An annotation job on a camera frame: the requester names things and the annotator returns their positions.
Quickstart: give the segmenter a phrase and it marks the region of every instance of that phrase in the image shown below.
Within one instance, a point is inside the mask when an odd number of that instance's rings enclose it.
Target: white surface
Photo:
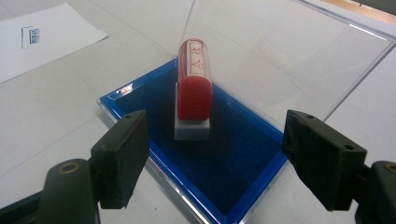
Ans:
[[[67,4],[0,21],[0,27],[0,83],[107,37]]]
[[[167,33],[168,28],[182,33],[191,3],[67,2],[109,38],[0,84],[0,207],[40,191],[46,171],[58,162],[90,156],[91,146],[107,130],[95,100],[172,58],[170,49],[179,40]],[[61,3],[0,0],[0,18]],[[394,50],[328,120],[369,150],[368,165],[396,161],[395,60]],[[287,164],[247,223],[354,223],[355,208],[356,204],[349,212],[328,213]],[[128,208],[101,211],[101,219],[104,224],[190,221],[146,170]]]

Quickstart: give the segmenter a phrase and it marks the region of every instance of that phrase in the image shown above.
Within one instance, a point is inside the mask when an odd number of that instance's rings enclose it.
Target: transparent plastic cover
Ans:
[[[206,43],[213,81],[281,131],[288,109],[326,119],[394,43],[292,0],[195,0],[188,38]]]

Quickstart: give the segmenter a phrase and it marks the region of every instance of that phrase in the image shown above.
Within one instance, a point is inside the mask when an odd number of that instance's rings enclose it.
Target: blue base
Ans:
[[[150,157],[213,222],[239,222],[286,160],[282,133],[214,85],[209,138],[174,139],[177,60],[113,91],[101,103],[119,119],[146,109]]]

